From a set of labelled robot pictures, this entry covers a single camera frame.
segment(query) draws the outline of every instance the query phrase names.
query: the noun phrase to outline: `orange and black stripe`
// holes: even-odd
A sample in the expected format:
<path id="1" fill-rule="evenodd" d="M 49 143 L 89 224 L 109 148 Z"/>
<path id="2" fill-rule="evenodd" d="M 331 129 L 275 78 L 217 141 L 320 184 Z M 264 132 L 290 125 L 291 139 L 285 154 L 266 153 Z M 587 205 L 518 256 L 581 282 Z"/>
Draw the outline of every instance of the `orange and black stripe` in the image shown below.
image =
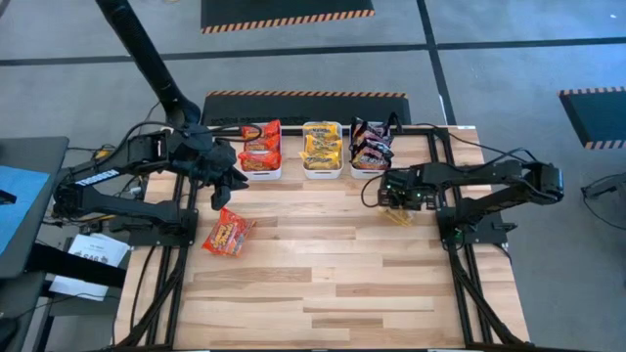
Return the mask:
<path id="1" fill-rule="evenodd" d="M 364 17 L 371 17 L 376 14 L 374 10 L 344 11 L 340 13 L 330 13 L 312 16 L 298 16 L 292 18 L 272 19 L 265 21 L 230 23 L 221 25 L 210 25 L 201 30 L 203 34 L 222 33 L 227 31 L 259 29 L 283 25 L 305 24 L 313 22 L 327 22 L 338 20 L 349 20 Z"/>
<path id="2" fill-rule="evenodd" d="M 326 91 L 210 91 L 206 96 L 283 96 L 283 97 L 367 97 L 367 98 L 403 98 L 406 93 L 392 92 L 326 92 Z"/>
<path id="3" fill-rule="evenodd" d="M 625 141 L 595 141 L 587 142 L 585 149 L 601 150 L 601 149 L 620 149 L 626 147 Z"/>
<path id="4" fill-rule="evenodd" d="M 621 87 L 603 87 L 603 88 L 585 88 L 585 89 L 565 89 L 558 92 L 559 96 L 576 95 L 576 94 L 598 94 L 598 93 L 617 93 L 626 92 L 626 88 Z"/>

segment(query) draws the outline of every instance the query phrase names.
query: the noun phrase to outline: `yellow snack bag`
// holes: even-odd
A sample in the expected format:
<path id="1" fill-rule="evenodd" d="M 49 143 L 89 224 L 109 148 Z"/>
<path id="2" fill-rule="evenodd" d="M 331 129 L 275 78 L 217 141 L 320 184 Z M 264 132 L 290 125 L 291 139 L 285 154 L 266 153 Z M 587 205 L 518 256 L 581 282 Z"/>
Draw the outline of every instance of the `yellow snack bag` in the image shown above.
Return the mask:
<path id="1" fill-rule="evenodd" d="M 311 135 L 306 136 L 306 147 L 304 148 L 307 153 L 310 154 L 318 154 L 318 153 L 331 153 L 341 152 L 341 141 L 340 139 L 335 141 L 328 141 L 320 138 L 315 138 Z"/>
<path id="2" fill-rule="evenodd" d="M 310 135 L 315 138 L 320 138 L 328 141 L 334 141 L 339 139 L 339 131 L 334 123 L 320 122 L 311 123 L 302 126 L 305 135 Z"/>
<path id="3" fill-rule="evenodd" d="M 337 170 L 339 169 L 339 153 L 309 154 L 300 152 L 307 170 Z"/>

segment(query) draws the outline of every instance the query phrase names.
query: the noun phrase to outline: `snack bag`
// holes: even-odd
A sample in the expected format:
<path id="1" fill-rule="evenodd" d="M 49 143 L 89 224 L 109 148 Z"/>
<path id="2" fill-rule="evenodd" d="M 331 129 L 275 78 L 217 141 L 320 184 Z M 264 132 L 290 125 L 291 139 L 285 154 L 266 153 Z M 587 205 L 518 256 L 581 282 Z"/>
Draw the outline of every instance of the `snack bag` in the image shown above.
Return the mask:
<path id="1" fill-rule="evenodd" d="M 355 168 L 362 170 L 386 170 L 391 166 L 391 161 L 388 159 L 364 151 L 355 155 L 351 163 Z"/>
<path id="2" fill-rule="evenodd" d="M 244 151 L 269 151 L 278 152 L 281 144 L 281 135 L 261 137 L 251 142 L 244 143 Z"/>
<path id="3" fill-rule="evenodd" d="M 273 137 L 280 135 L 281 132 L 281 120 L 273 120 L 265 126 L 261 127 L 261 138 Z M 252 139 L 258 136 L 258 130 L 254 127 L 244 126 L 242 127 L 242 135 L 244 139 Z"/>
<path id="4" fill-rule="evenodd" d="M 241 152 L 243 171 L 273 171 L 281 167 L 281 154 L 278 152 Z"/>
<path id="5" fill-rule="evenodd" d="M 380 154 L 380 157 L 384 157 L 387 159 L 391 159 L 392 157 L 394 157 L 391 148 L 387 144 L 375 140 L 365 140 L 358 146 L 352 145 L 350 149 L 352 150 L 353 158 L 363 150 L 365 150 L 366 153 L 373 153 L 374 151 L 376 151 L 378 152 L 377 154 Z"/>
<path id="6" fill-rule="evenodd" d="M 339 169 L 339 153 L 309 154 L 300 152 L 307 170 L 337 170 Z"/>
<path id="7" fill-rule="evenodd" d="M 328 141 L 320 138 L 315 138 L 312 135 L 306 136 L 306 147 L 304 150 L 310 154 L 318 154 L 318 153 L 331 153 L 341 152 L 341 144 L 343 141 L 340 139 L 335 141 Z"/>
<path id="8" fill-rule="evenodd" d="M 380 142 L 384 142 L 388 146 L 391 146 L 393 137 L 391 136 L 390 124 L 394 119 L 394 114 L 389 117 L 386 123 L 369 123 L 359 117 L 352 118 L 351 130 L 352 130 L 352 145 L 360 145 L 366 139 L 372 139 Z"/>
<path id="9" fill-rule="evenodd" d="M 335 141 L 335 140 L 340 139 L 339 131 L 337 130 L 337 126 L 334 123 L 328 123 L 328 122 L 311 123 L 311 124 L 302 126 L 302 128 L 304 129 L 304 134 L 307 136 L 310 135 L 315 138 L 328 140 L 328 141 Z"/>
<path id="10" fill-rule="evenodd" d="M 223 207 L 220 210 L 219 221 L 204 241 L 202 248 L 213 254 L 239 256 L 254 223 Z"/>

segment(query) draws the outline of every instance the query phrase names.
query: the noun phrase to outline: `black mat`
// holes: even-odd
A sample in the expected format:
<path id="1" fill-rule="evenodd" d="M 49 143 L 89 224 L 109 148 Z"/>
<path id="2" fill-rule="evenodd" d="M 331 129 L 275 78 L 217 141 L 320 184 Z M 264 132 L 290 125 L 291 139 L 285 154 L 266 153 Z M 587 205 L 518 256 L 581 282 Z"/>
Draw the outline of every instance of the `black mat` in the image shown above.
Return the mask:
<path id="1" fill-rule="evenodd" d="M 626 145 L 626 89 L 573 89 L 559 92 L 578 139 L 586 149 Z"/>
<path id="2" fill-rule="evenodd" d="M 204 34 L 373 16 L 371 0 L 202 0 Z"/>
<path id="3" fill-rule="evenodd" d="M 386 121 L 395 112 L 411 124 L 404 93 L 216 91 L 204 100 L 202 121 L 207 126 L 255 123 L 280 119 L 284 125 L 336 121 L 348 125 L 352 116 Z"/>
<path id="4" fill-rule="evenodd" d="M 4 318 L 18 319 L 18 332 L 4 352 L 20 352 L 32 320 L 32 308 L 37 304 L 46 273 L 24 273 L 17 278 L 0 280 L 0 312 Z"/>

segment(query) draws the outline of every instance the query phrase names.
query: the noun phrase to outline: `wooden table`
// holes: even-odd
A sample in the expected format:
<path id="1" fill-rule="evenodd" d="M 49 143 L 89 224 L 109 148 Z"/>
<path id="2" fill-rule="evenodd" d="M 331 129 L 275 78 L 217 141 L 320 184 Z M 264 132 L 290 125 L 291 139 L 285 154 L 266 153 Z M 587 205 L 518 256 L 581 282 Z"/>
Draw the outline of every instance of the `wooden table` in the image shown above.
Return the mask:
<path id="1" fill-rule="evenodd" d="M 450 128 L 461 138 L 478 140 L 475 129 Z M 233 193 L 228 204 L 257 220 L 239 258 L 201 248 L 219 213 L 210 208 L 212 189 L 200 191 L 201 221 L 188 256 L 174 347 L 463 346 L 448 257 L 433 212 L 418 213 L 413 227 L 397 226 L 378 209 L 361 204 L 365 182 L 351 178 L 348 167 L 337 180 L 307 180 L 297 154 L 302 138 L 284 137 L 284 144 L 282 179 L 250 182 L 249 190 Z M 454 139 L 452 147 L 457 164 L 483 162 L 479 148 Z M 438 149 L 444 160 L 443 148 Z M 430 161 L 425 137 L 397 137 L 393 151 L 394 166 Z M 172 174 L 151 176 L 147 201 L 171 198 L 174 179 Z M 369 203 L 375 201 L 377 186 L 372 186 Z M 462 191 L 478 198 L 490 188 Z M 476 245 L 475 251 L 485 297 L 511 331 L 527 339 L 509 260 L 493 245 Z M 136 249 L 130 258 L 115 324 L 118 339 L 128 334 L 147 252 Z M 142 284 L 136 320 L 152 302 L 159 258 L 158 248 Z M 468 301 L 479 340 L 475 308 Z M 164 337 L 168 306 L 165 302 L 157 342 Z"/>

